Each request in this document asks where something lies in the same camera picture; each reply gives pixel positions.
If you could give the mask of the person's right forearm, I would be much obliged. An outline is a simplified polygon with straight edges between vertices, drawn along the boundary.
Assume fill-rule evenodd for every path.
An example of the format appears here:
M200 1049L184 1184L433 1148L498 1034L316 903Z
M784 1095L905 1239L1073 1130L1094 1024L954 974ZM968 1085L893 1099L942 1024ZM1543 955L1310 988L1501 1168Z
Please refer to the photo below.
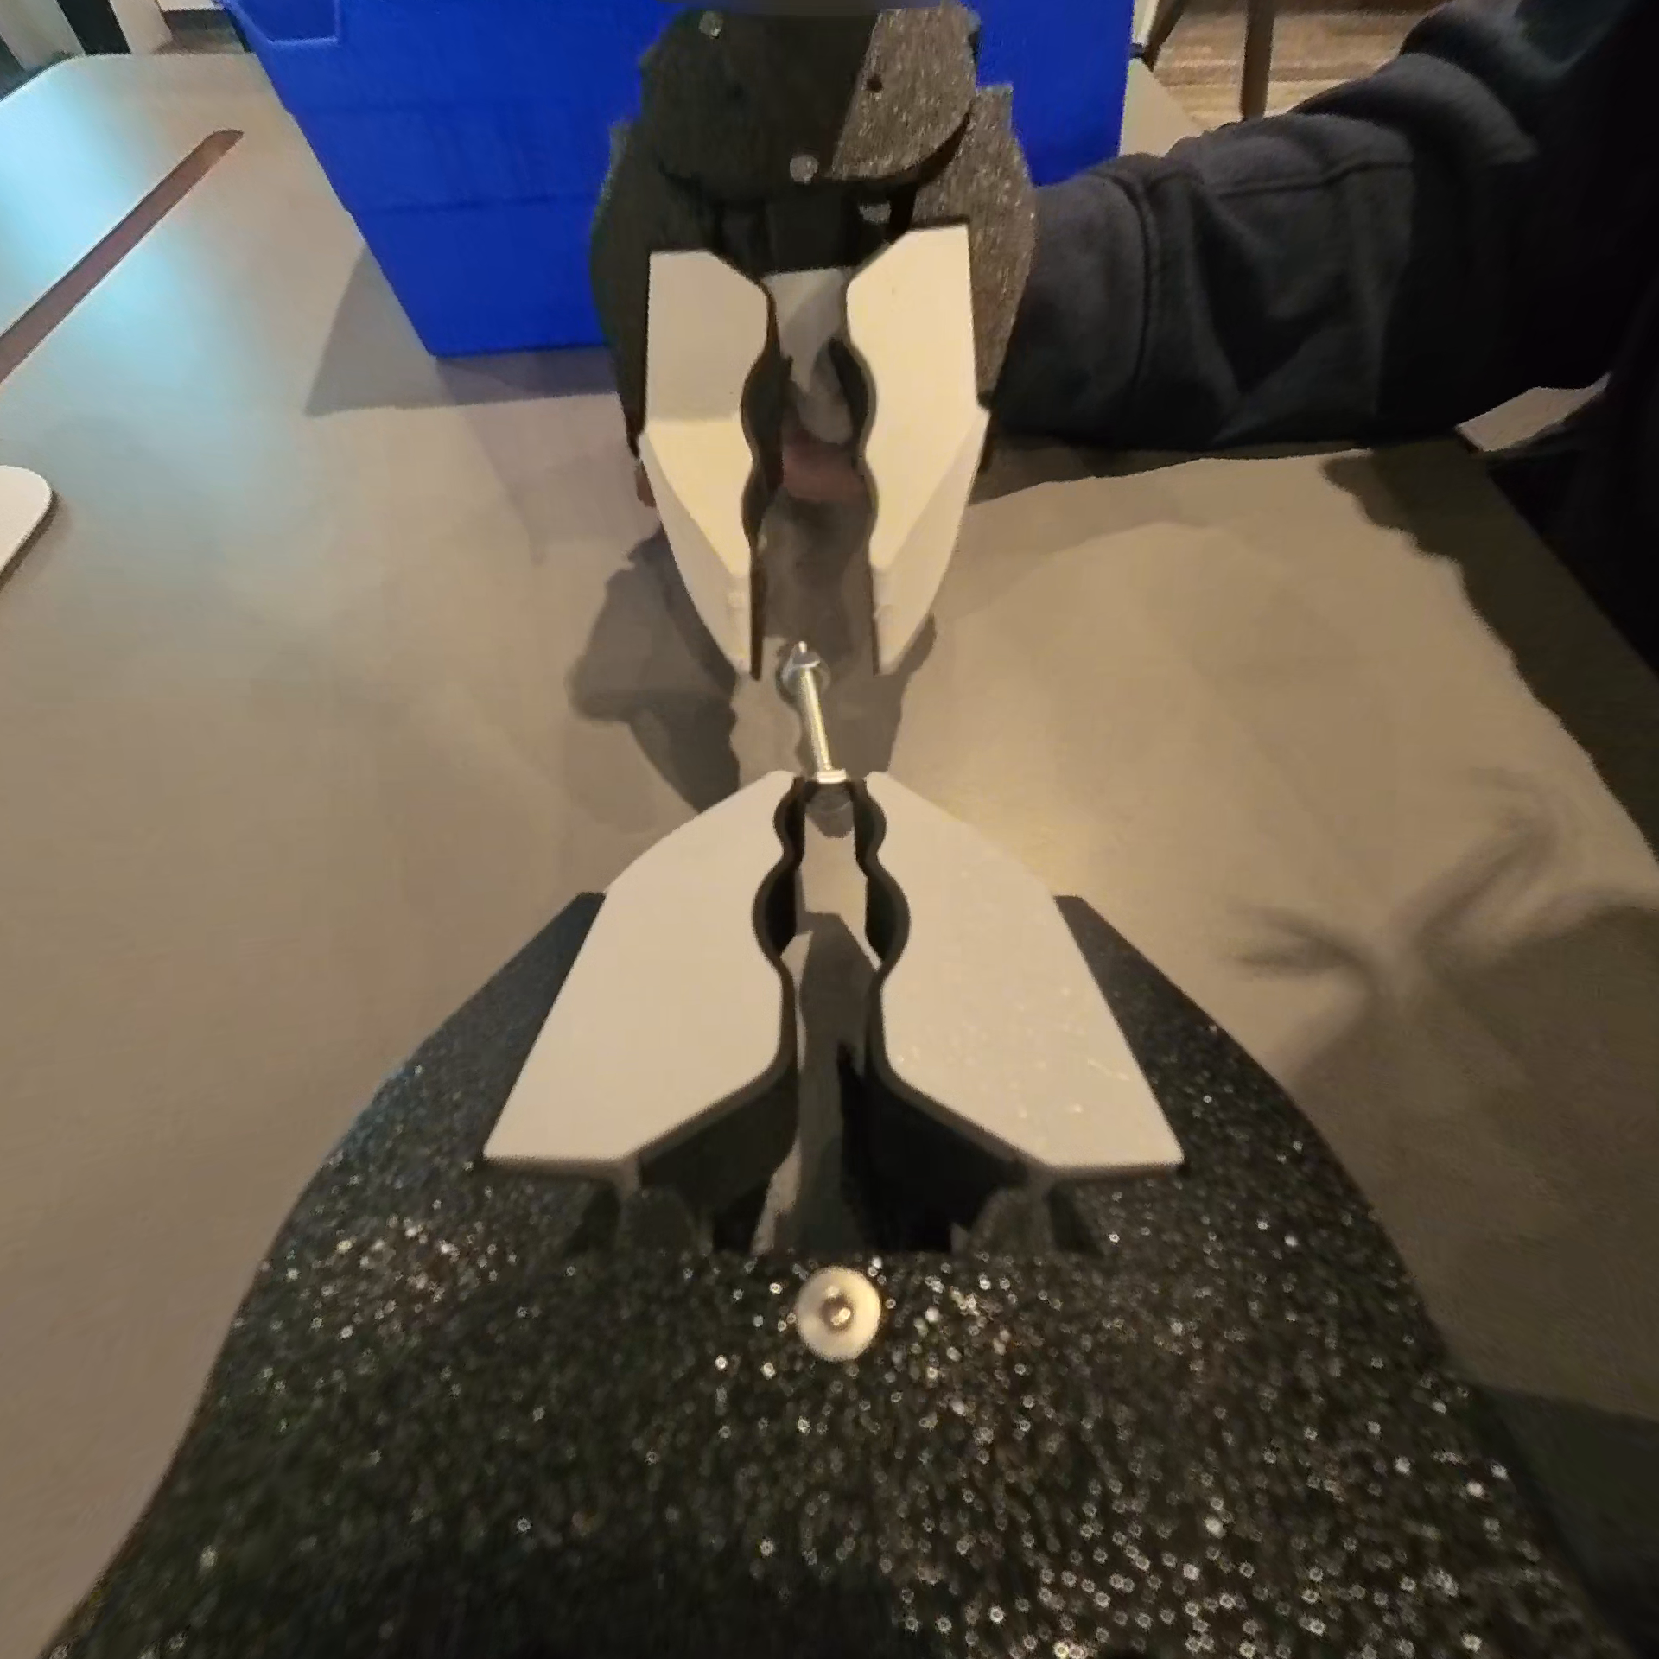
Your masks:
M1381 443L1612 378L1655 289L1655 5L1446 5L1375 74L1041 190L1007 429Z

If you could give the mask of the white flat base plate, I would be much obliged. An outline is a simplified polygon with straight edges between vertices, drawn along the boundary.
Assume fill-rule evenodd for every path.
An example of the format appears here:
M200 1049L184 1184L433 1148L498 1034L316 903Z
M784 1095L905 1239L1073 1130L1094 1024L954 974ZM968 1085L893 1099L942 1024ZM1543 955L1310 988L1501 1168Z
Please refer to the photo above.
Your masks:
M57 496L53 486L32 469L2 465L2 585L6 585L14 571L22 567L24 560L38 544L42 532L50 524Z

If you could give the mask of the dark wooden chair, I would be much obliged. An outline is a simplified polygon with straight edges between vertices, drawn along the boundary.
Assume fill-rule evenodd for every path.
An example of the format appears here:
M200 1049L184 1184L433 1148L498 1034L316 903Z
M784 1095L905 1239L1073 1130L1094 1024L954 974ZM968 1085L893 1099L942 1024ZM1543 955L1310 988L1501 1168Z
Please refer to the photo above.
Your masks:
M1156 70L1161 50L1191 9L1191 3L1134 7L1134 56L1148 70ZM1240 119L1260 119L1268 107L1278 11L1278 3L1242 5L1244 32L1237 95Z

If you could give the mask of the blue plastic bin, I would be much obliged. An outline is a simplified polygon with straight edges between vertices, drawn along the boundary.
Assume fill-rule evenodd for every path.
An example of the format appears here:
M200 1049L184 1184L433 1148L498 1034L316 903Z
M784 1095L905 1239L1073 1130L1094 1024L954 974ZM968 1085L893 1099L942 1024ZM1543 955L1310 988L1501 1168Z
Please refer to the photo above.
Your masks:
M589 236L612 127L674 14L788 5L225 5L441 360L601 346ZM1134 5L986 3L1037 184L1118 155Z

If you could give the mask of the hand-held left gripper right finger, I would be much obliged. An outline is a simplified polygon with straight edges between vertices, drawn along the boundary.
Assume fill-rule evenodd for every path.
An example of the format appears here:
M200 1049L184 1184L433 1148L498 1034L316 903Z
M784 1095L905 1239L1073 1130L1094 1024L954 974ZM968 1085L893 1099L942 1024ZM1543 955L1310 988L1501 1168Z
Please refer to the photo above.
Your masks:
M869 1148L930 1227L1185 1154L1059 899L891 775L857 783Z

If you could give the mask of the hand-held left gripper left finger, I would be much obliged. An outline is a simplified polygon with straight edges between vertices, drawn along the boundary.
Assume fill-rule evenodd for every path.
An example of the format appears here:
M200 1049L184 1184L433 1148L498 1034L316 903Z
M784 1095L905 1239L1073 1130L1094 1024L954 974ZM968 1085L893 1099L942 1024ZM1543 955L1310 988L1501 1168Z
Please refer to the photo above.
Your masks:
M761 1196L798 1130L800 864L802 781L770 773L622 872L484 1158L703 1217Z

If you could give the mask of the silver metal bolt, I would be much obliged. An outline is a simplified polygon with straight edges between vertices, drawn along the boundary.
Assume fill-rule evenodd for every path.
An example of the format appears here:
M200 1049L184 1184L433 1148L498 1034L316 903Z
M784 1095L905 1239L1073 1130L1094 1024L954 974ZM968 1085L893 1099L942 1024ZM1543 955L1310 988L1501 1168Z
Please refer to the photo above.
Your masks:
M806 641L796 641L776 670L776 690L798 720L810 761L810 779L820 787L842 787L847 773L838 765L826 722L826 692L830 674L824 658Z

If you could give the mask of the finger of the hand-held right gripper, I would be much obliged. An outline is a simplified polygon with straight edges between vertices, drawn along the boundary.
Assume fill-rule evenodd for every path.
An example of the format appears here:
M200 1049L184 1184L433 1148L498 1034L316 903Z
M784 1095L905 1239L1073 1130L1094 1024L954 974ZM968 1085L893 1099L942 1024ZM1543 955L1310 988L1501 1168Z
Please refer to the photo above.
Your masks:
M654 253L640 463L680 583L747 678L761 674L757 544L774 490L757 425L780 392L768 291L709 251Z
M962 224L911 232L855 271L845 342L867 394L859 469L877 674L921 637L956 552L990 415L982 404Z

